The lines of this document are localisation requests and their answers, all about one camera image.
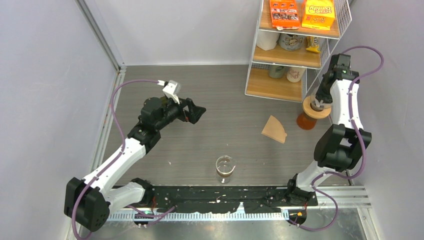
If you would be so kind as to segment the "wooden ring dripper holder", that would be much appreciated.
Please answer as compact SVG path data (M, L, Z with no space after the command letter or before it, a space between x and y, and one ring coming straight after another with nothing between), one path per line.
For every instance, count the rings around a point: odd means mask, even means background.
M328 117L331 114L332 107L324 108L322 110L315 110L312 107L311 96L307 96L302 102L302 109L304 113L310 118L320 120Z

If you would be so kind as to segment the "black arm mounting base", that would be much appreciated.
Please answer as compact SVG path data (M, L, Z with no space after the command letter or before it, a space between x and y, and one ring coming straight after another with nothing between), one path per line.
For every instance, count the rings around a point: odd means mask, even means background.
M239 207L247 214L277 213L281 207L315 207L316 196L307 204L300 200L289 199L285 186L178 186L156 185L147 191L141 202L132 203L134 207L156 208L164 213L174 207L175 213L234 213Z

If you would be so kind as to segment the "clear glass dripper cone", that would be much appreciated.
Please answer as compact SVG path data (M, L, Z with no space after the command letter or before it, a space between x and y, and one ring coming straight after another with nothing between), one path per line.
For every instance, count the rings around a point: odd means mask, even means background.
M310 97L310 105L314 111L321 112L329 109L333 104L333 98L331 94L315 92Z

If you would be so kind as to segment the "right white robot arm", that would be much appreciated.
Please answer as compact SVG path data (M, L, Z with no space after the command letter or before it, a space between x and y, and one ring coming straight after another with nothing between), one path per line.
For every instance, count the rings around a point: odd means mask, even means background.
M306 204L328 177L352 170L372 141L359 118L359 73L351 70L350 63L350 55L332 55L321 83L305 99L313 112L329 111L332 125L317 142L312 163L288 181L284 198L289 205Z

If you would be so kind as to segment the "white paper coffee filter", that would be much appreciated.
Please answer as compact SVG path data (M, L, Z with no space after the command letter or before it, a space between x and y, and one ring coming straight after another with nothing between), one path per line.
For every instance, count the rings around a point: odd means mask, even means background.
M323 100L318 101L317 99L314 99L314 100L311 102L311 107L312 107L315 111L317 111L317 112L321 112L321 111L324 111L324 110L326 110L326 109L330 109L330 108L332 107L332 104L331 104L331 103L326 103L326 102L324 102Z

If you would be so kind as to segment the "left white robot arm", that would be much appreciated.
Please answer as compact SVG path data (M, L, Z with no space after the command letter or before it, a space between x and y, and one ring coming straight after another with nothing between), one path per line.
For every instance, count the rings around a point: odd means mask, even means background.
M160 131L175 120L196 124L206 108L190 98L174 101L151 97L144 101L138 123L123 144L96 170L82 179L73 177L66 185L64 214L90 232L98 231L110 214L132 204L148 207L154 190L146 180L135 178L114 188L116 182L161 139Z

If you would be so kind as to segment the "brown paper coffee filter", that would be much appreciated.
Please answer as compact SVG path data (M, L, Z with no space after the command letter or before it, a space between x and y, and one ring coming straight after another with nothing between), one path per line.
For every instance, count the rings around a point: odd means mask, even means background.
M288 136L281 122L273 115L268 118L261 134L281 144L286 142Z

